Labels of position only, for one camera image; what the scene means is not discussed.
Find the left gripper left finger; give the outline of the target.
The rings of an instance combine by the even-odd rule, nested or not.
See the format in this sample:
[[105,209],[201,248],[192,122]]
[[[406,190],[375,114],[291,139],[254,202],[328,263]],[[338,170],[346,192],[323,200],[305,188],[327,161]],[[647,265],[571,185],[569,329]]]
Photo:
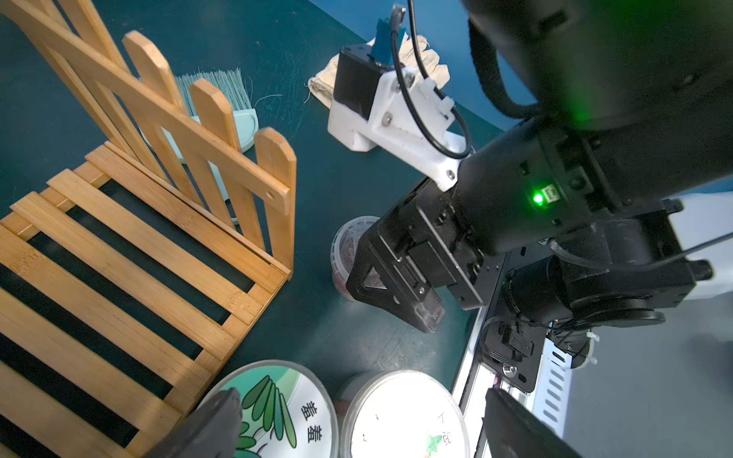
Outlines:
[[217,392],[144,457],[233,457],[242,425],[241,400],[236,389]]

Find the clear seed cup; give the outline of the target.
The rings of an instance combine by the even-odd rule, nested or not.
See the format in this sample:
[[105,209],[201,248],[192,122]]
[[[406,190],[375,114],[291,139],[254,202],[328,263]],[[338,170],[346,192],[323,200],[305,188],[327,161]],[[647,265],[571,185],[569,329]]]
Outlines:
[[330,248],[332,282],[346,300],[354,301],[347,290],[347,279],[354,265],[358,242],[362,234],[378,221],[378,217],[362,216],[347,221],[336,233]]

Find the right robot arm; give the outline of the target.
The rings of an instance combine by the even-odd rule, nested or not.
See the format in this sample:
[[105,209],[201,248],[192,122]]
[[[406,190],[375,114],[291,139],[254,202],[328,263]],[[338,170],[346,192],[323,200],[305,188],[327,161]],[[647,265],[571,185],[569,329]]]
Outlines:
[[451,151],[402,90],[421,149],[455,160],[362,236],[351,296],[433,332],[446,286],[489,305],[494,259],[546,240],[511,271],[507,316],[559,329],[646,326],[713,272],[690,261],[670,200],[732,173],[728,1],[469,1],[482,90],[517,125]]

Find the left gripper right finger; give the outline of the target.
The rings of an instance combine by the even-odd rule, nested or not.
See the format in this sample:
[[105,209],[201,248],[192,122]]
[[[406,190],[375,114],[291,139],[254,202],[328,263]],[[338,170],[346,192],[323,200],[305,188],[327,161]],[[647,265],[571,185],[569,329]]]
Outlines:
[[489,389],[485,400],[483,432],[493,458],[580,458],[506,391]]

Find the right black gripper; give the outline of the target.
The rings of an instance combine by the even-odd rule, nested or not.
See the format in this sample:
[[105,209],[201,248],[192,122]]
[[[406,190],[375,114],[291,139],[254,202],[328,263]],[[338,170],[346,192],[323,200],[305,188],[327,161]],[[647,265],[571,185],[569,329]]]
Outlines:
[[347,290],[424,332],[437,332],[445,309],[435,291],[446,287],[465,310],[491,305],[504,257],[479,248],[459,219],[452,191],[423,179],[364,233]]

